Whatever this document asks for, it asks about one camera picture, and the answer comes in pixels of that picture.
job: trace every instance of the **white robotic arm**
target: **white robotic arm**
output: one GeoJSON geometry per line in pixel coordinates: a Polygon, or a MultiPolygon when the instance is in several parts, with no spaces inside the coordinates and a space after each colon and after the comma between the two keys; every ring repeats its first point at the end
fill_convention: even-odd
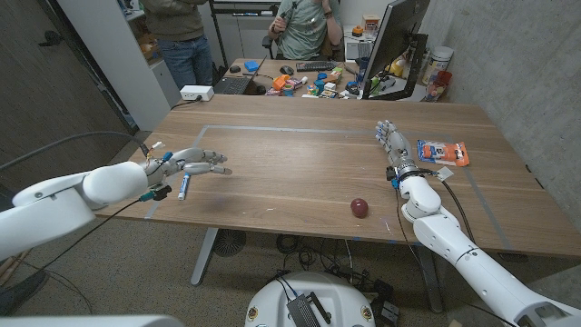
{"type": "Polygon", "coordinates": [[[15,208],[0,213],[0,260],[76,230],[94,218],[94,211],[146,193],[166,192],[165,176],[184,170],[231,174],[216,165],[227,158],[198,148],[166,153],[145,163],[119,163],[29,186],[13,199],[15,208]]]}
{"type": "Polygon", "coordinates": [[[413,223],[414,234],[431,251],[451,263],[492,311],[526,327],[581,325],[581,311],[528,289],[515,276],[471,242],[458,219],[441,205],[424,178],[432,173],[411,159],[409,141],[390,121],[378,122],[376,138],[388,153],[388,178],[409,199],[401,211],[413,223]]]}

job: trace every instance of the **wooden table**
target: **wooden table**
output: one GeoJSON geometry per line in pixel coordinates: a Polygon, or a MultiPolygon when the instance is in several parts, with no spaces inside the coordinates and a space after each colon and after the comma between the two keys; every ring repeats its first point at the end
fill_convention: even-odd
{"type": "MultiPolygon", "coordinates": [[[[254,60],[258,64],[260,64],[262,61],[262,59],[236,59],[232,63],[232,65],[239,66],[241,68],[241,71],[239,73],[236,73],[236,74],[230,73],[230,71],[228,71],[225,76],[242,77],[243,76],[242,73],[248,73],[248,71],[244,67],[244,62],[249,61],[249,60],[254,60]]],[[[292,77],[300,80],[303,76],[307,76],[307,77],[309,77],[309,81],[307,82],[307,84],[313,84],[315,82],[315,80],[317,79],[318,72],[297,72],[297,63],[302,63],[302,62],[304,62],[304,61],[266,59],[266,60],[264,60],[264,63],[262,64],[261,69],[259,69],[258,75],[254,77],[254,83],[258,84],[258,85],[263,85],[264,87],[266,87],[267,90],[270,89],[272,87],[272,78],[276,78],[276,77],[282,75],[281,67],[283,67],[284,65],[287,65],[290,68],[294,69],[294,75],[292,77]]],[[[343,67],[343,65],[345,65],[345,64],[347,66],[351,67],[355,72],[359,71],[359,67],[355,63],[340,63],[339,68],[343,67]]],[[[341,91],[345,90],[345,85],[347,85],[347,82],[351,82],[351,81],[355,81],[355,75],[348,72],[347,70],[343,69],[343,76],[342,76],[340,82],[337,84],[337,91],[341,92],[341,91]]],[[[303,94],[306,94],[306,93],[307,93],[307,85],[304,85],[303,87],[301,87],[295,91],[294,96],[301,97],[303,94]]]]}
{"type": "MultiPolygon", "coordinates": [[[[482,249],[579,256],[581,235],[482,109],[463,104],[216,94],[210,102],[173,110],[146,143],[163,141],[164,151],[191,146],[219,151],[228,156],[225,166],[233,175],[193,177],[186,200],[178,201],[182,174],[176,174],[168,179],[176,192],[167,199],[138,203],[119,216],[211,227],[212,241],[204,242],[196,265],[199,278],[216,228],[403,243],[395,191],[385,176],[388,159],[374,138],[376,122],[385,119],[412,144],[418,139],[466,143],[470,165],[449,167],[454,175],[448,183],[482,249]],[[365,219],[350,211],[358,197],[369,203],[365,219]]],[[[140,152],[132,157],[142,159],[140,152]]],[[[446,189],[428,180],[462,223],[446,189]]],[[[404,220],[403,226],[415,242],[412,225],[404,220]]]]}

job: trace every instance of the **floor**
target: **floor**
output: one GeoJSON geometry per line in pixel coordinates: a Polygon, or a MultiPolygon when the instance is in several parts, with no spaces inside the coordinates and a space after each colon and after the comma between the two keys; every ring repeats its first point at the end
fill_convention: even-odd
{"type": "MultiPolygon", "coordinates": [[[[133,151],[129,146],[115,161],[124,160],[133,151]]],[[[36,265],[49,261],[98,223],[36,247],[26,260],[36,265]]],[[[248,303],[282,268],[284,254],[276,249],[276,235],[247,233],[247,244],[241,253],[230,258],[213,255],[203,284],[193,287],[189,280],[204,234],[203,228],[181,224],[111,220],[50,269],[79,287],[90,300],[94,314],[159,313],[174,316],[189,326],[242,326],[248,303]]],[[[307,237],[303,241],[317,247],[321,239],[307,237]]],[[[448,326],[452,319],[465,326],[501,326],[493,317],[446,294],[447,312],[432,313],[418,265],[407,246],[350,241],[350,249],[355,271],[367,269],[372,278],[380,278],[394,287],[394,304],[401,310],[398,326],[448,326]]],[[[349,263],[346,255],[344,243],[340,243],[339,256],[344,264],[349,263]]],[[[528,263],[498,260],[535,291],[581,307],[580,261],[528,259],[528,263]]],[[[438,261],[437,267],[449,293],[464,302],[483,306],[448,263],[438,261]]],[[[301,269],[296,256],[287,261],[286,268],[301,269]]],[[[310,268],[321,271],[320,261],[310,268]]],[[[32,272],[23,266],[10,283],[32,272]]],[[[15,315],[88,313],[79,295],[51,280],[15,315]]]]}

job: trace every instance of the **computer monitor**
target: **computer monitor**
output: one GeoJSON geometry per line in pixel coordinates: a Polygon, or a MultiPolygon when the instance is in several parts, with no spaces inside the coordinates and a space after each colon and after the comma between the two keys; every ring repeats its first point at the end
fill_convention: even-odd
{"type": "Polygon", "coordinates": [[[363,76],[363,99],[395,101],[410,97],[413,94],[428,40],[427,35],[418,34],[428,5],[429,0],[397,0],[388,5],[381,21],[378,38],[371,51],[367,70],[363,76]],[[403,54],[411,44],[415,44],[416,51],[411,58],[408,81],[404,89],[369,97],[371,78],[403,54]]]}

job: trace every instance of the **robot finger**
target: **robot finger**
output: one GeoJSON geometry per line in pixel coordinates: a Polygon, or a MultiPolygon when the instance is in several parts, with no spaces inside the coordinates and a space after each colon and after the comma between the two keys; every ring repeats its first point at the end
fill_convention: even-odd
{"type": "Polygon", "coordinates": [[[188,163],[183,170],[189,175],[199,175],[203,173],[232,174],[232,170],[212,163],[188,163]]]}
{"type": "Polygon", "coordinates": [[[203,158],[206,163],[210,164],[221,164],[228,160],[225,155],[219,154],[215,151],[204,150],[203,151],[203,158]]]}

